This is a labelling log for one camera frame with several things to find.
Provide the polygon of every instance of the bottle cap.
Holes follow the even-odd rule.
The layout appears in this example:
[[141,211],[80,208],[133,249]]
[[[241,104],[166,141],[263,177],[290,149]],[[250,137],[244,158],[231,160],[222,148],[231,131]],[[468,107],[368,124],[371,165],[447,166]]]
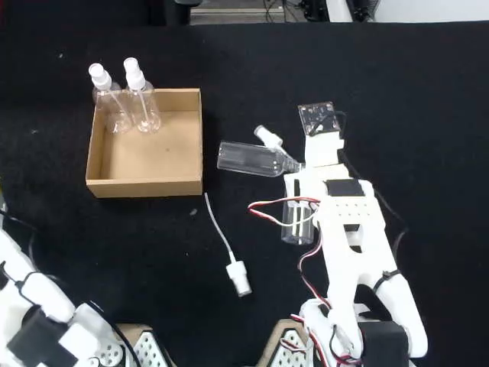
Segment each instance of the bottle cap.
[[89,74],[92,77],[92,82],[96,89],[110,89],[110,86],[112,85],[112,78],[101,64],[93,63],[90,65]]
[[144,74],[139,68],[138,61],[133,57],[124,60],[125,79],[128,81],[129,89],[141,90],[146,84]]
[[251,287],[250,283],[248,282],[248,277],[246,276],[246,267],[244,262],[232,262],[226,266],[226,270],[228,271],[229,277],[235,284],[239,297],[243,297],[251,293]]

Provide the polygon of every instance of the cable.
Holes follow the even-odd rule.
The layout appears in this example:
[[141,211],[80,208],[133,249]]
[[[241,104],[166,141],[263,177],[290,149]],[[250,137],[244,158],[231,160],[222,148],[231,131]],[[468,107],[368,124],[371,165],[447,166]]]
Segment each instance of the cable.
[[296,15],[293,13],[293,11],[290,10],[289,8],[289,5],[292,5],[293,7],[295,7],[295,5],[292,3],[292,2],[284,2],[284,6],[283,6],[283,11],[288,11],[290,15],[292,15],[292,18],[293,20],[298,23],[299,22],[299,19],[297,19]]
[[409,232],[408,228],[405,228],[399,235],[397,235],[396,239],[394,240],[394,244],[392,244],[392,255],[394,256],[394,260],[397,263],[397,253],[399,251],[399,246],[400,242],[403,239],[403,237]]
[[317,121],[312,128],[309,130],[309,133],[307,135],[309,136],[314,136],[321,134],[321,131],[317,132],[319,126],[322,125],[322,123],[328,118],[328,117],[338,117],[341,116],[343,118],[343,126],[339,126],[340,130],[344,134],[345,127],[346,127],[346,113],[343,111],[327,111],[326,116],[324,116],[321,120]]
[[282,0],[282,10],[283,10],[283,22],[287,23],[287,12],[285,8],[287,7],[287,0]]
[[226,266],[226,271],[228,272],[229,279],[235,284],[236,291],[238,292],[239,297],[246,296],[252,292],[250,283],[248,281],[247,270],[243,261],[236,261],[235,254],[231,250],[231,246],[229,245],[228,240],[222,233],[222,230],[219,228],[219,224],[215,220],[214,213],[212,212],[211,203],[209,202],[209,196],[207,193],[204,193],[204,197],[206,198],[207,211],[209,211],[209,216],[211,217],[212,223],[214,223],[214,227],[221,236],[222,241],[226,245],[229,253],[229,259],[231,260],[231,264]]
[[306,218],[303,218],[301,220],[298,220],[296,222],[283,223],[280,220],[278,220],[277,218],[275,218],[274,216],[271,216],[270,214],[266,214],[266,213],[263,213],[263,212],[261,212],[259,210],[254,209],[256,206],[266,206],[266,205],[270,205],[270,204],[274,204],[274,203],[282,203],[284,201],[307,201],[309,203],[319,203],[319,200],[313,199],[312,197],[307,197],[307,196],[289,196],[289,197],[283,197],[283,198],[277,199],[277,200],[255,201],[254,203],[251,203],[251,204],[248,205],[248,210],[250,211],[250,213],[252,213],[252,214],[254,214],[256,216],[259,216],[261,218],[268,219],[271,222],[274,222],[275,224],[277,224],[279,226],[282,226],[282,227],[293,227],[293,226],[297,226],[297,225],[299,225],[301,223],[304,223],[304,222],[307,222],[307,221],[311,220],[314,217],[314,215],[316,214],[316,212],[314,212],[310,216],[308,216]]
[[270,5],[267,6],[267,3],[265,0],[263,0],[263,6],[265,8],[265,20],[267,21],[267,23],[275,23],[273,17],[271,16],[270,14],[270,10],[272,9],[272,7],[275,5],[275,3],[277,2],[278,0],[273,0]]
[[134,351],[134,348],[132,345],[129,343],[128,338],[125,337],[124,333],[119,329],[119,326],[117,326],[115,323],[113,323],[111,320],[108,320],[107,317],[105,316],[105,312],[100,308],[95,302],[89,300],[85,302],[90,308],[92,308],[96,313],[100,315],[102,319],[104,319],[110,327],[115,331],[115,333],[118,335],[119,338],[124,342],[126,348],[129,350],[130,354],[132,355],[132,358],[136,362],[137,367],[141,367],[141,362],[138,359],[138,356],[136,356],[136,352]]
[[[297,321],[299,323],[304,324],[304,319],[301,316],[297,316],[296,314],[291,313],[290,318],[294,321]],[[319,356],[321,357],[320,359],[321,359],[322,366],[328,367],[328,363],[327,363],[327,359],[326,359],[326,353],[324,352],[324,349],[321,347],[321,343],[319,342],[318,337],[315,335],[315,333],[312,330],[310,330],[307,327],[306,327],[306,332],[308,333],[309,338],[311,338],[311,340],[313,341],[315,348],[319,352]]]
[[303,282],[304,284],[309,288],[309,290],[313,293],[314,297],[316,297],[318,300],[320,300],[321,302],[323,302],[330,310],[331,310],[331,304],[329,303],[328,300],[326,300],[317,290],[316,288],[311,284],[311,282],[309,282],[306,278],[306,276],[304,275],[303,273],[303,262],[306,258],[311,258],[313,257],[314,255],[316,255],[319,250],[321,249],[322,247],[322,242],[321,242],[321,238],[319,237],[318,239],[318,242],[316,243],[316,246],[314,246],[314,248],[308,252],[306,252],[304,255],[302,255],[300,258],[299,258],[299,261],[297,262],[297,269],[299,270],[300,272],[300,277],[303,279]]
[[288,341],[287,339],[285,338],[280,338],[279,339],[279,342],[278,342],[283,348],[291,351],[292,353],[306,353],[309,349],[309,348],[300,348],[296,345],[294,345],[293,343],[291,343],[290,341]]
[[[357,169],[353,166],[353,164],[351,164],[350,160],[346,156],[346,153],[343,150],[340,150],[339,152],[342,156],[342,160],[343,160],[343,163],[345,164],[345,166],[351,172],[353,172],[353,174],[355,175],[355,177],[357,179],[363,180],[362,176],[358,173]],[[404,226],[403,230],[397,235],[397,237],[394,240],[393,245],[392,245],[392,254],[393,254],[395,262],[397,263],[397,253],[399,251],[400,243],[401,243],[401,240],[403,239],[403,237],[409,232],[409,227],[407,226],[407,223],[403,219],[403,217],[400,216],[400,214],[392,208],[392,206],[387,202],[387,200],[384,198],[384,196],[375,188],[374,188],[374,193],[375,193],[375,196],[382,203],[384,208],[387,209],[387,211]]]
[[224,233],[222,233],[219,224],[217,224],[217,221],[215,220],[214,213],[212,212],[212,208],[211,208],[211,203],[209,202],[209,196],[207,195],[207,193],[204,193],[204,198],[206,199],[207,211],[209,212],[209,216],[211,217],[215,230],[221,236],[222,241],[224,242],[226,248],[228,249],[229,258],[231,259],[231,262],[236,262],[235,254],[231,250],[231,246],[229,245],[227,238],[224,236]]
[[28,227],[30,230],[37,232],[37,228],[36,227],[32,226],[31,224],[29,224],[29,223],[27,223],[27,222],[25,222],[25,221],[23,221],[23,220],[21,220],[19,218],[16,218],[14,216],[11,216],[7,212],[5,212],[3,209],[0,209],[0,215],[3,215],[5,218],[10,219],[12,222],[20,223],[23,226]]
[[[36,265],[36,261],[34,260],[34,243],[36,242],[37,234],[39,233],[37,228],[35,226],[31,225],[30,223],[25,222],[22,219],[19,219],[15,216],[11,216],[9,213],[5,212],[3,209],[0,209],[0,215],[4,216],[8,220],[11,220],[12,222],[19,223],[19,224],[23,225],[24,227],[30,229],[31,236],[29,237],[29,242],[28,242],[28,256],[29,256],[29,260],[31,260],[32,267],[34,268],[34,270],[36,272],[41,273],[41,271],[39,270],[39,267]],[[44,274],[44,275],[46,277],[48,277],[49,279],[57,282],[58,284],[62,283],[62,281],[54,275],[51,275],[51,274]]]
[[350,356],[338,356],[335,351],[333,350],[333,339],[335,338],[336,335],[336,325],[333,325],[333,332],[331,333],[331,339],[329,340],[329,350],[331,351],[331,354],[333,354],[333,357],[335,357],[336,362],[339,362],[343,365],[360,365],[361,360],[360,359],[353,359]]

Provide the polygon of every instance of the floor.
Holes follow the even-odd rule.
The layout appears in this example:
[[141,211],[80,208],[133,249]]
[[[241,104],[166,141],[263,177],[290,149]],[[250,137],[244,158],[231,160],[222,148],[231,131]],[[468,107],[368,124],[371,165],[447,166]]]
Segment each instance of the floor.
[[305,22],[299,0],[203,0],[192,9],[190,24]]

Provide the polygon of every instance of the metal perforated plate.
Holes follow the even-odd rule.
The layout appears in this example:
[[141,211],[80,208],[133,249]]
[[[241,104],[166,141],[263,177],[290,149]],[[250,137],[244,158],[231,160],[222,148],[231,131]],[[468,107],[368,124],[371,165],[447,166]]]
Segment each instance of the metal perforated plate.
[[141,334],[134,351],[141,367],[170,367],[152,332],[146,331]]
[[[285,330],[282,337],[298,348],[306,347],[295,330]],[[306,355],[303,352],[291,352],[279,344],[269,366],[306,367]]]

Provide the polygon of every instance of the black cable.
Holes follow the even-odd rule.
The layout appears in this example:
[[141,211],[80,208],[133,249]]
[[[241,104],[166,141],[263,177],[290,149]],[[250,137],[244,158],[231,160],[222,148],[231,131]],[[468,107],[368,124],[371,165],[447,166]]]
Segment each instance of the black cable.
[[5,212],[3,209],[0,209],[0,215],[3,215],[5,218],[10,219],[12,222],[20,223],[23,226],[28,227],[30,230],[32,230],[34,232],[37,232],[37,228],[36,227],[32,226],[31,224],[29,224],[29,223],[27,223],[27,222],[25,222],[23,220],[20,220],[19,218],[16,218],[14,216],[11,216],[7,212]]
[[341,363],[343,365],[358,365],[361,363],[361,361],[355,361],[355,362],[349,362],[348,359],[343,359],[342,357],[338,356],[335,351],[333,350],[333,339],[335,338],[336,335],[336,325],[333,326],[333,332],[331,334],[331,339],[329,340],[329,350],[331,351],[331,354],[333,354],[333,357],[335,357],[336,361],[338,363]]
[[284,23],[287,23],[287,12],[285,11],[286,6],[287,6],[287,0],[282,0],[283,22]]
[[141,362],[139,361],[138,356],[136,356],[136,352],[134,351],[134,348],[129,343],[128,338],[125,337],[125,335],[121,331],[121,329],[119,329],[119,326],[117,326],[115,323],[113,323],[111,320],[109,320],[107,318],[107,316],[105,315],[105,312],[103,311],[103,309],[100,308],[95,302],[89,300],[86,302],[86,304],[88,304],[89,307],[91,307],[96,313],[98,313],[100,315],[100,317],[102,319],[104,319],[110,325],[110,327],[115,331],[115,333],[118,335],[118,337],[121,338],[121,340],[124,342],[125,346],[128,348],[130,354],[132,355],[132,358],[136,362],[136,366],[141,367]]
[[342,134],[344,134],[345,131],[345,126],[346,126],[346,113],[343,111],[327,111],[326,116],[324,116],[321,120],[317,121],[313,127],[309,130],[308,135],[309,136],[314,136],[317,134],[320,134],[321,132],[316,132],[316,130],[319,128],[319,126],[322,125],[322,123],[329,117],[338,117],[341,116],[343,118],[343,126],[339,126],[339,129],[341,130]]
[[[11,216],[9,213],[5,212],[2,209],[0,209],[0,215],[4,216],[8,220],[11,220],[12,222],[19,223],[19,224],[23,225],[24,227],[30,229],[31,236],[29,237],[29,242],[28,242],[28,256],[29,256],[29,260],[31,260],[31,263],[32,263],[32,266],[34,267],[34,270],[36,272],[40,272],[39,267],[36,265],[36,261],[34,260],[34,243],[36,242],[37,234],[39,232],[37,230],[37,228],[35,226],[31,225],[30,223],[25,222],[22,219],[19,219],[19,218],[15,217],[15,216]],[[62,281],[58,277],[56,277],[54,275],[51,275],[51,274],[45,274],[45,275],[49,279],[57,282],[58,284],[59,283],[62,283]]]
[[33,306],[37,306],[37,304],[35,302],[33,302],[30,298],[26,297],[24,295],[24,292],[22,292],[22,288],[24,288],[25,284],[27,283],[28,279],[31,277],[31,275],[33,274],[42,274],[40,273],[39,271],[31,271],[29,274],[27,274],[24,278],[23,281],[16,281],[9,273],[7,273],[7,271],[5,270],[5,264],[6,262],[3,261],[1,264],[0,264],[0,270],[2,270],[2,274],[8,278],[10,281],[13,281],[14,282],[14,286],[17,288],[17,291],[18,291],[18,294],[19,296],[21,296],[22,298],[24,298],[27,302],[29,302],[30,304],[32,304]]
[[299,22],[299,19],[297,19],[296,15],[295,15],[295,14],[293,13],[293,11],[291,11],[291,10],[290,10],[290,8],[289,8],[289,4],[292,4],[292,3],[291,3],[291,2],[285,2],[284,4],[285,4],[285,5],[283,6],[283,10],[284,10],[284,11],[286,11],[286,10],[287,10],[287,11],[289,12],[289,14],[290,14],[290,15],[292,15],[293,20],[294,20],[296,23],[298,23],[298,22]]
[[409,232],[409,229],[406,227],[403,229],[399,235],[397,235],[396,239],[394,240],[394,244],[392,244],[392,255],[394,257],[394,260],[397,263],[397,253],[399,251],[399,245],[403,237]]
[[[357,178],[359,180],[363,180],[363,178],[358,173],[356,168],[350,163],[350,160],[347,158],[346,153],[343,150],[341,150],[340,154],[342,156],[343,163],[346,165],[346,167],[351,172],[353,172],[353,174],[355,175],[355,178]],[[400,216],[400,214],[396,210],[394,210],[392,208],[392,206],[390,206],[390,204],[387,202],[387,200],[384,198],[384,196],[375,188],[374,188],[374,192],[375,192],[375,196],[380,200],[382,205],[384,205],[384,208],[387,209],[387,211],[390,214],[392,214],[392,216],[394,216],[404,226],[403,230],[397,235],[396,239],[394,240],[394,242],[392,244],[392,255],[394,257],[395,262],[397,263],[397,253],[399,251],[400,243],[401,243],[403,237],[409,232],[409,227],[407,226],[407,223],[403,219],[403,217]]]
[[275,5],[275,3],[277,2],[278,0],[273,0],[270,5],[267,6],[265,0],[263,0],[263,5],[265,7],[265,20],[267,21],[267,23],[275,23],[273,17],[271,16],[270,14],[270,10],[272,9],[272,7]]

